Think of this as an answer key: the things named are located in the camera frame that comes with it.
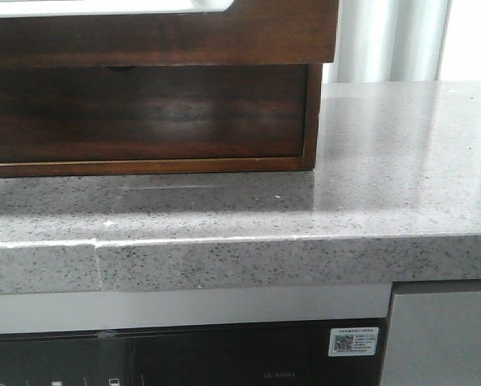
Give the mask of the black built-in appliance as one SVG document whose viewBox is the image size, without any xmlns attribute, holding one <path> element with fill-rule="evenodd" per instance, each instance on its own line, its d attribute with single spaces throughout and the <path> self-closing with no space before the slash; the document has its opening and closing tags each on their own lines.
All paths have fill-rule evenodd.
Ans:
<svg viewBox="0 0 481 386">
<path fill-rule="evenodd" d="M 0 295 L 0 385 L 376 385 L 388 284 Z M 379 327 L 329 357 L 333 328 Z"/>
</svg>

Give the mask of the grey cabinet door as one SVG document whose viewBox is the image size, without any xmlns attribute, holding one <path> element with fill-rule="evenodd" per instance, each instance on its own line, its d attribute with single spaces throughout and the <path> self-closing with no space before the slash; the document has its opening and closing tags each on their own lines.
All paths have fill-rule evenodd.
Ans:
<svg viewBox="0 0 481 386">
<path fill-rule="evenodd" d="M 481 280 L 393 288 L 383 385 L 481 385 Z"/>
</svg>

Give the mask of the white QR code sticker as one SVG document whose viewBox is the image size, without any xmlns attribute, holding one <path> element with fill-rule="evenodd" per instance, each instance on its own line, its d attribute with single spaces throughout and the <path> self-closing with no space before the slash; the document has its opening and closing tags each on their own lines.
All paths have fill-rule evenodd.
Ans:
<svg viewBox="0 0 481 386">
<path fill-rule="evenodd" d="M 379 332 L 379 327 L 333 328 L 330 331 L 328 356 L 373 356 L 376 354 Z"/>
</svg>

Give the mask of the white sheer curtain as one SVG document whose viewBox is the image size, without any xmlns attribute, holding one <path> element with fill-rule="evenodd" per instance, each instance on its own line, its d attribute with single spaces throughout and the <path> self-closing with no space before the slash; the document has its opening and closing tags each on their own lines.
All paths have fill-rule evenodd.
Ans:
<svg viewBox="0 0 481 386">
<path fill-rule="evenodd" d="M 323 83 L 436 80 L 450 11 L 450 1 L 341 1 Z"/>
</svg>

